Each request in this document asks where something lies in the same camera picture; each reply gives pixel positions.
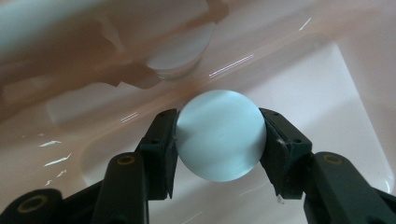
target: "white ball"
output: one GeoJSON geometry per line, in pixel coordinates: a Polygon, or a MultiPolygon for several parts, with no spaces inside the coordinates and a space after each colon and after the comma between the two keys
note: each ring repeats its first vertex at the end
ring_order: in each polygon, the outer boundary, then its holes
{"type": "Polygon", "coordinates": [[[208,91],[180,111],[177,151],[196,175],[230,181],[247,174],[259,162],[266,140],[259,108],[235,91],[208,91]]]}

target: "ping pong ball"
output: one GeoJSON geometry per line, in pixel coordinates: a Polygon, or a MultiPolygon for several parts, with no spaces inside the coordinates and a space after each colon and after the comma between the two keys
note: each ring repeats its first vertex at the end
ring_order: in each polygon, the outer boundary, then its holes
{"type": "Polygon", "coordinates": [[[180,111],[177,152],[196,175],[216,182],[247,174],[265,147],[265,121],[260,109],[235,91],[208,91],[180,111]]]}

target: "white round object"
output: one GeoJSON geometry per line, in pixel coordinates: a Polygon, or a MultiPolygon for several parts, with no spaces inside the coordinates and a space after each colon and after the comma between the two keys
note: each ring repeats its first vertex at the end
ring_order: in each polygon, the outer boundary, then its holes
{"type": "Polygon", "coordinates": [[[208,91],[180,111],[176,137],[178,155],[193,173],[211,181],[230,181],[259,162],[265,121],[246,96],[208,91]]]}

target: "plastic container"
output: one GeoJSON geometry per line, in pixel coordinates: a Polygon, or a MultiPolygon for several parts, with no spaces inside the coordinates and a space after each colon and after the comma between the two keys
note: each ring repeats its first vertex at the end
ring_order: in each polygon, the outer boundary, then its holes
{"type": "MultiPolygon", "coordinates": [[[[11,41],[0,45],[0,210],[32,189],[67,197],[86,188],[113,156],[134,151],[157,113],[219,89],[283,114],[315,152],[349,158],[395,195],[396,3],[25,3],[0,3],[0,44],[11,41]],[[23,28],[14,27],[14,40],[5,35],[11,21],[23,28]],[[202,38],[184,35],[198,28],[202,38]],[[178,38],[196,47],[191,64],[150,68],[156,50],[178,38]]],[[[180,161],[174,199],[149,211],[150,223],[306,222],[303,201],[279,203],[260,165],[212,183],[180,161]]]]}

